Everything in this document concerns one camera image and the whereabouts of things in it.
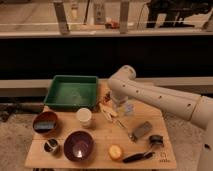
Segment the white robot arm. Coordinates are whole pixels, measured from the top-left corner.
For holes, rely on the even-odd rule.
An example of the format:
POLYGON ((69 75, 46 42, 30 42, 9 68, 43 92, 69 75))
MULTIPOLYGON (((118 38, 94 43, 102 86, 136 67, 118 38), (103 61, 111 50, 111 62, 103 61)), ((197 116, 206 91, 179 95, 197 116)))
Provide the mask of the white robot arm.
POLYGON ((107 81, 112 101, 121 105, 134 98, 204 129, 197 171, 213 171, 213 98, 139 83, 135 78, 136 72, 129 65, 114 73, 107 81))

